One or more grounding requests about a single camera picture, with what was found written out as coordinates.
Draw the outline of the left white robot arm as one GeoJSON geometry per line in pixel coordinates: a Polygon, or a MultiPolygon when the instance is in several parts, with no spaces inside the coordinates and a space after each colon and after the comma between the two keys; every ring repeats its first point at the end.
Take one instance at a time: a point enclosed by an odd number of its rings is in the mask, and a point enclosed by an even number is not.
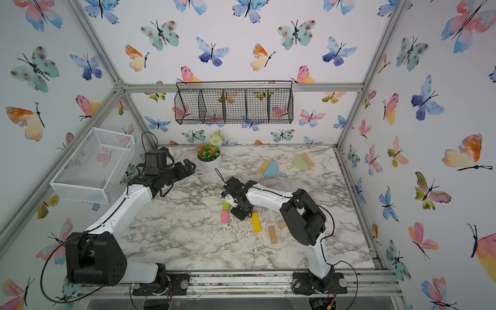
{"type": "Polygon", "coordinates": [[[190,160],[174,161],[168,148],[145,154],[145,163],[132,177],[118,201],[84,232],[72,233],[65,242],[67,279],[71,284],[110,287],[138,285],[140,296],[160,296],[171,291],[171,281],[161,263],[129,260],[121,246],[124,232],[138,213],[156,196],[195,173],[190,160]]]}

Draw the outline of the yellow block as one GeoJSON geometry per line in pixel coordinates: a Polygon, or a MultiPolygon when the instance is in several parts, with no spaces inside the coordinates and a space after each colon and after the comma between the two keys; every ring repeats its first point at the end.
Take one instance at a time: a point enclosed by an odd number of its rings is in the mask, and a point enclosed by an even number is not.
{"type": "Polygon", "coordinates": [[[261,226],[258,214],[253,213],[251,219],[252,219],[252,223],[253,223],[254,232],[255,233],[262,232],[262,226],[261,226]]]}

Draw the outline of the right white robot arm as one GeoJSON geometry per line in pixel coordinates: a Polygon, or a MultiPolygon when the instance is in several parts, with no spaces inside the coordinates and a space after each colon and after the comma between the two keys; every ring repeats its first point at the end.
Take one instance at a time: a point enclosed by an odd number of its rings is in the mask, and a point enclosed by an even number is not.
{"type": "Polygon", "coordinates": [[[310,296],[316,292],[346,294],[342,273],[326,261],[324,243],[326,216],[303,189],[282,192],[269,189],[255,181],[242,183],[231,177],[224,183],[222,198],[232,206],[231,213],[239,220],[254,218],[254,207],[264,207],[282,216],[291,236],[306,246],[309,268],[293,274],[291,290],[296,295],[310,296]]]}

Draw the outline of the pink block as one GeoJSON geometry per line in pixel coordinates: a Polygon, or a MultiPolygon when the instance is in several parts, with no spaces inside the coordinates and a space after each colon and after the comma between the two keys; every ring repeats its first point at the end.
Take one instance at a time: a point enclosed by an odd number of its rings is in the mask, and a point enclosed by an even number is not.
{"type": "Polygon", "coordinates": [[[229,223],[229,211],[228,210],[223,210],[222,211],[222,224],[228,224],[229,223]]]}

